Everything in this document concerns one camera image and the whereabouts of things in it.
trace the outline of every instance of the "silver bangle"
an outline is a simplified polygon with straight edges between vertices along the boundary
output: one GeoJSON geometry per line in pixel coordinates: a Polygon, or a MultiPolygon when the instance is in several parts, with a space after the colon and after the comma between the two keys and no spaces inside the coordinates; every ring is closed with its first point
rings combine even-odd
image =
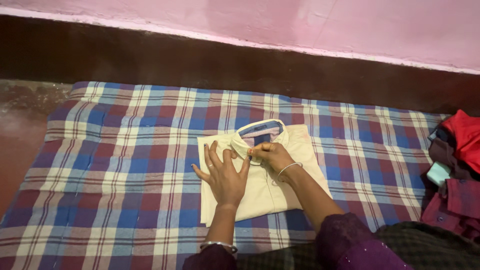
{"type": "Polygon", "coordinates": [[[283,168],[283,169],[278,173],[278,176],[277,176],[276,178],[278,179],[278,178],[280,177],[280,175],[282,174],[282,172],[283,172],[286,168],[288,168],[288,167],[290,167],[290,166],[292,166],[292,165],[295,165],[295,164],[298,164],[298,165],[300,165],[300,167],[303,167],[303,164],[302,164],[301,162],[292,163],[292,164],[286,166],[285,168],[283,168]]]}
{"type": "Polygon", "coordinates": [[[209,246],[209,245],[214,245],[214,244],[217,244],[217,245],[222,245],[222,246],[226,246],[226,247],[229,247],[232,249],[232,254],[235,254],[239,249],[234,246],[234,245],[230,245],[230,244],[227,244],[227,243],[224,243],[224,242],[213,242],[213,241],[208,241],[208,242],[203,242],[201,245],[200,245],[200,250],[202,250],[204,247],[206,246],[209,246]]]}

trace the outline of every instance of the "purple sleeve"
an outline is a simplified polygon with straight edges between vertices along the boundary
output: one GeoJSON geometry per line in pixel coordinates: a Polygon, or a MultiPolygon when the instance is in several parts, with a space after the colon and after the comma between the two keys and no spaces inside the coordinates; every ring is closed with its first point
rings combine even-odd
{"type": "Polygon", "coordinates": [[[222,245],[211,245],[200,253],[188,257],[183,263],[183,270],[226,269],[236,270],[235,258],[222,245]]]}
{"type": "Polygon", "coordinates": [[[412,269],[352,213],[326,217],[315,245],[328,269],[412,269]]]}

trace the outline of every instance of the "concrete floor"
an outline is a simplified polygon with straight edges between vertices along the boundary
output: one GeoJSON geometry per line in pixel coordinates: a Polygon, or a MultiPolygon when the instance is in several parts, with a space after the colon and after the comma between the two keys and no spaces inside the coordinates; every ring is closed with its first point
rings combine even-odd
{"type": "Polygon", "coordinates": [[[0,217],[42,146],[47,116],[72,85],[0,80],[0,217]]]}

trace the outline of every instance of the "brown wall border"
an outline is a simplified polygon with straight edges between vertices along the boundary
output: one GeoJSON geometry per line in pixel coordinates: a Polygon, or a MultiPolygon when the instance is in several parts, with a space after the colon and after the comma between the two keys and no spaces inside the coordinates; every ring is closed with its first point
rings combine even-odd
{"type": "Polygon", "coordinates": [[[0,78],[248,90],[480,116],[480,75],[0,15],[0,78]]]}

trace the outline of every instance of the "cream shirt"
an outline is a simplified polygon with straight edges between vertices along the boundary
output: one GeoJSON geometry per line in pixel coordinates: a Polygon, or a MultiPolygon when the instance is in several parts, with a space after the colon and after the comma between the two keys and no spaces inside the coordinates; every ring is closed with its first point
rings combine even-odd
{"type": "MultiPolygon", "coordinates": [[[[238,158],[232,160],[237,172],[240,171],[243,160],[248,158],[247,150],[250,148],[240,137],[239,132],[254,125],[276,121],[281,123],[283,132],[273,140],[274,143],[280,143],[296,162],[303,163],[303,168],[312,176],[312,178],[332,197],[328,189],[320,167],[318,166],[315,153],[313,152],[312,140],[308,135],[307,126],[289,125],[285,126],[280,120],[265,120],[251,123],[240,128],[237,132],[224,135],[214,135],[199,137],[198,153],[200,157],[200,169],[209,173],[205,163],[204,144],[212,145],[213,141],[218,142],[216,153],[223,162],[223,150],[232,149],[238,153],[238,158]]],[[[201,223],[207,227],[212,224],[215,213],[216,201],[210,186],[202,181],[202,205],[201,205],[201,223]]],[[[253,158],[250,161],[250,169],[247,178],[245,196],[240,202],[235,221],[246,220],[269,213],[276,213],[288,209],[302,209],[297,196],[292,188],[284,182],[277,179],[277,174],[273,169],[260,158],[253,158]]]]}

